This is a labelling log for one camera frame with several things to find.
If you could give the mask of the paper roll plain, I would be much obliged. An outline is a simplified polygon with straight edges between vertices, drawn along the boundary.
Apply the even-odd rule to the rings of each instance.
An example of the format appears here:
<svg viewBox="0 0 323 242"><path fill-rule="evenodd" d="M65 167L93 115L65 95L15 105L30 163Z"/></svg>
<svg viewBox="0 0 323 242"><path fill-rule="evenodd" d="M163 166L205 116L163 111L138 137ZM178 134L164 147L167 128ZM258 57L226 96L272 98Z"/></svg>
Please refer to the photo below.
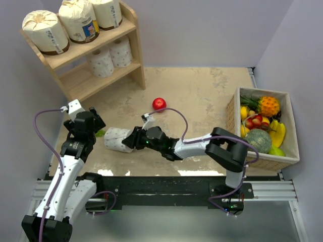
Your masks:
<svg viewBox="0 0 323 242"><path fill-rule="evenodd" d="M111 30L122 22L122 13L118 0L89 0L92 4L99 28Z"/></svg>

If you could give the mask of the paper roll cartoon label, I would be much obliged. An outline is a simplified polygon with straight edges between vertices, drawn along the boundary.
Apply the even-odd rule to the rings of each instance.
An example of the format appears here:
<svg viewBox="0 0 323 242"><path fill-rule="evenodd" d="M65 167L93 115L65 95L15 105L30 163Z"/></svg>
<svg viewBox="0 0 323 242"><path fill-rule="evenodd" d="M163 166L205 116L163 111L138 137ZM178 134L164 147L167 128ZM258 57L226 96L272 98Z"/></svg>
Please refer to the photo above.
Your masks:
<svg viewBox="0 0 323 242"><path fill-rule="evenodd" d="M89 43L99 36L98 22L89 1L62 1L59 18L74 43Z"/></svg>

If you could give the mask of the white paper towel roll front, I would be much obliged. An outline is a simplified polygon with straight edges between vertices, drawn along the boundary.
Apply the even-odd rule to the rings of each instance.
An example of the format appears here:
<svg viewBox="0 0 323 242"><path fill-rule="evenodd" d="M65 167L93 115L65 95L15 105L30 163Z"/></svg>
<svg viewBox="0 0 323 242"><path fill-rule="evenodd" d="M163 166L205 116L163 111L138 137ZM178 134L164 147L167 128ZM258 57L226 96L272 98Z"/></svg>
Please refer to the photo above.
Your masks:
<svg viewBox="0 0 323 242"><path fill-rule="evenodd" d="M108 48L115 67L124 68L131 64L133 57L127 35L108 44Z"/></svg>

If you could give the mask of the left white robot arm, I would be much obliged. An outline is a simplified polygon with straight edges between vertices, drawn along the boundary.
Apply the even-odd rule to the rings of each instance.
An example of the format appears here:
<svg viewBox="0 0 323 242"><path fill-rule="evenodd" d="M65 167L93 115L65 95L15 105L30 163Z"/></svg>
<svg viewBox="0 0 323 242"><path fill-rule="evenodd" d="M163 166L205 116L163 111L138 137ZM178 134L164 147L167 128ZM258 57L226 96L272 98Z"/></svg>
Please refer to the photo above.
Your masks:
<svg viewBox="0 0 323 242"><path fill-rule="evenodd" d="M73 222L85 208L90 197L104 194L101 175L86 175L73 190L76 178L96 143L96 133L104 121L91 107L69 113L64 122L69 131L60 153L55 152L59 165L49 188L32 215L25 215L22 228L29 241L69 241Z"/></svg>

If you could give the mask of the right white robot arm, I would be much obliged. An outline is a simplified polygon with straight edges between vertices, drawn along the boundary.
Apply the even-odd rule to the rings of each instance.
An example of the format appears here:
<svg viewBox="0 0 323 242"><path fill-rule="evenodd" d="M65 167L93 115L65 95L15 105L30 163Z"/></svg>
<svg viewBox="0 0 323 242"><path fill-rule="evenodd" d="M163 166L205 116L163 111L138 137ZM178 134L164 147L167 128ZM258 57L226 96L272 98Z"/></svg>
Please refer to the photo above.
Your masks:
<svg viewBox="0 0 323 242"><path fill-rule="evenodd" d="M226 195L236 198L243 192L240 183L243 178L248 143L220 127L214 128L210 134L189 140L168 137L160 127L147 130L135 127L122 144L130 149L152 149L169 161L207 155L227 170Z"/></svg>

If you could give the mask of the floral paper towel roll back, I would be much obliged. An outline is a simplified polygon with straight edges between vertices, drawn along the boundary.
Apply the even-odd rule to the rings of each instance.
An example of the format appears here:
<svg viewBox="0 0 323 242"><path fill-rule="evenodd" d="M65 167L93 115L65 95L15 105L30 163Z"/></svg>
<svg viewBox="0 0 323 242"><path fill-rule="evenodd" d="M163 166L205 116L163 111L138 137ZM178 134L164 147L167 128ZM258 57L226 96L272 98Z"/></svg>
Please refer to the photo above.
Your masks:
<svg viewBox="0 0 323 242"><path fill-rule="evenodd" d="M86 56L91 73L98 78L112 76L115 68L108 48L99 48Z"/></svg>

